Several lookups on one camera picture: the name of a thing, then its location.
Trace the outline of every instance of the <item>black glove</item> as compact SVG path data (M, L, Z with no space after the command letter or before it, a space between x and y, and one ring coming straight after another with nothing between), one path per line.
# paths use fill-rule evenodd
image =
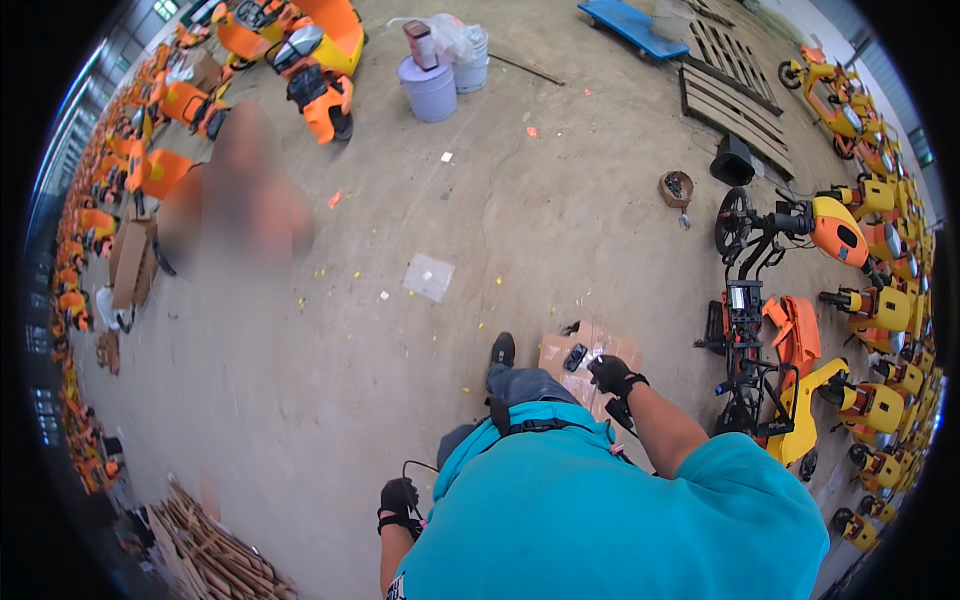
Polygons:
M383 511L393 511L401 516L410 516L410 509L417 506L419 501L417 488L409 477L391 479L380 492L380 508L376 515L380 517Z
M638 381L650 385L646 377L631 371L623 360L611 354L597 356L587 368L593 373L590 383L597 384L601 394L613 392L614 396L626 399Z

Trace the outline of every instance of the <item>person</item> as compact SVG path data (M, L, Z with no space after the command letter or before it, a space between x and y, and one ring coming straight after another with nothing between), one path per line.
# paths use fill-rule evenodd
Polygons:
M806 598L829 547L804 486L741 433L709 439L612 355L588 369L625 400L659 476L541 369L493 344L491 417L441 442L434 507L410 479L377 511L386 598Z

